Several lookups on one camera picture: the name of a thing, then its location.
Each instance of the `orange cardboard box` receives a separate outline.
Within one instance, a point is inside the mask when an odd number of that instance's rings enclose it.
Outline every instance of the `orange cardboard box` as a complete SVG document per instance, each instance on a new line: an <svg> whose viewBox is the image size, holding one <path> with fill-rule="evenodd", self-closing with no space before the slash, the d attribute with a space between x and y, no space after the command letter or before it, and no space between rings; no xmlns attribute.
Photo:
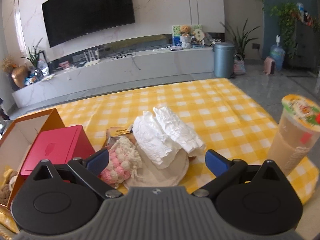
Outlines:
<svg viewBox="0 0 320 240"><path fill-rule="evenodd" d="M10 194L8 205L0 204L0 212L11 217L11 202L24 182L20 169L38 134L63 127L65 125L55 108L20 117L9 126L0 140L0 183L4 180L3 173L6 167L17 171L18 177Z"/></svg>

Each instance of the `blue gripper pad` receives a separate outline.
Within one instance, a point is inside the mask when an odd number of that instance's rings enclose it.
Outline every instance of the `blue gripper pad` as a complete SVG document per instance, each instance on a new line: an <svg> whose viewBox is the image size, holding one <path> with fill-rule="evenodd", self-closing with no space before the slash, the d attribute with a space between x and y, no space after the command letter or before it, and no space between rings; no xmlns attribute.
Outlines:
<svg viewBox="0 0 320 240"><path fill-rule="evenodd" d="M213 150L208 150L205 154L205 165L218 177L231 167L232 161L229 161Z"/></svg>
<svg viewBox="0 0 320 240"><path fill-rule="evenodd" d="M109 164L109 152L101 149L86 159L86 168L94 175L98 176Z"/></svg>

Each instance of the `white cloth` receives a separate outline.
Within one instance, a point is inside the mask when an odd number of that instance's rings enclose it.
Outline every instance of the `white cloth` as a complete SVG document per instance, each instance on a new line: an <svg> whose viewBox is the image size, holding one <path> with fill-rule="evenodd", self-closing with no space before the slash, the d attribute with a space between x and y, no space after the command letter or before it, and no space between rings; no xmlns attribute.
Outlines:
<svg viewBox="0 0 320 240"><path fill-rule="evenodd" d="M139 145L136 149L142 160L142 168L137 170L138 176L123 182L127 189L129 187L174 187L188 171L189 159L183 149L179 150L172 163L165 169L158 169Z"/></svg>
<svg viewBox="0 0 320 240"><path fill-rule="evenodd" d="M191 127L186 125L167 106L153 108L156 120L162 130L176 143L178 143L189 155L189 157L203 154L205 143Z"/></svg>
<svg viewBox="0 0 320 240"><path fill-rule="evenodd" d="M150 111L134 120L132 130L137 143L158 169L167 168L181 148L164 133Z"/></svg>

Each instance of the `cup lid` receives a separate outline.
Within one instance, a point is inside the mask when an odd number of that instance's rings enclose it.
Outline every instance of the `cup lid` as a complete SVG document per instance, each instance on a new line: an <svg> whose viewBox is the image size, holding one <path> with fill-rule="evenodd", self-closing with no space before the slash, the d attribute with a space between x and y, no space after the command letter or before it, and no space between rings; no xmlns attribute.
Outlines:
<svg viewBox="0 0 320 240"><path fill-rule="evenodd" d="M307 129L320 132L320 107L315 102L299 95L287 95L281 102L296 122Z"/></svg>

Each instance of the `red tissue box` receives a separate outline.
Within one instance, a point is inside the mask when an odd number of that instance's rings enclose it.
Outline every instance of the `red tissue box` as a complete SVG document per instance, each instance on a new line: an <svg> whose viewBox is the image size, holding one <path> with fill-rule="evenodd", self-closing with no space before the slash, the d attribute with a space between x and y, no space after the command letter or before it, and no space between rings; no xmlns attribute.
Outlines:
<svg viewBox="0 0 320 240"><path fill-rule="evenodd" d="M85 159L94 153L82 125L44 131L38 135L20 173L28 177L43 159L49 159L52 164L64 164L74 157Z"/></svg>

